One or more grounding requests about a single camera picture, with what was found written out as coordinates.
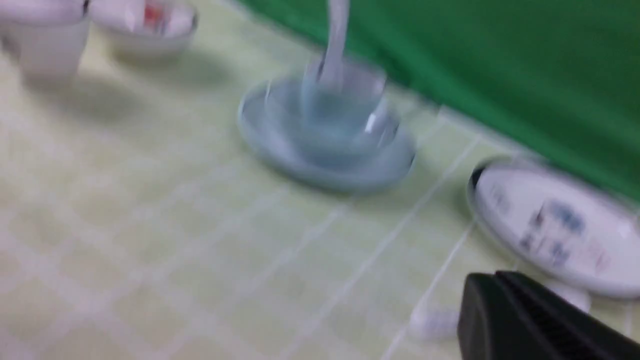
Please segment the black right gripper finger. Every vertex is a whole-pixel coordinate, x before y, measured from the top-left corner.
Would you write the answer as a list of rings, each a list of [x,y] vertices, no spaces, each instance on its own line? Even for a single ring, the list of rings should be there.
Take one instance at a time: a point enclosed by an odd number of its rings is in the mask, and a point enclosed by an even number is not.
[[[472,272],[457,324],[464,360],[637,360],[638,342],[518,271]]]

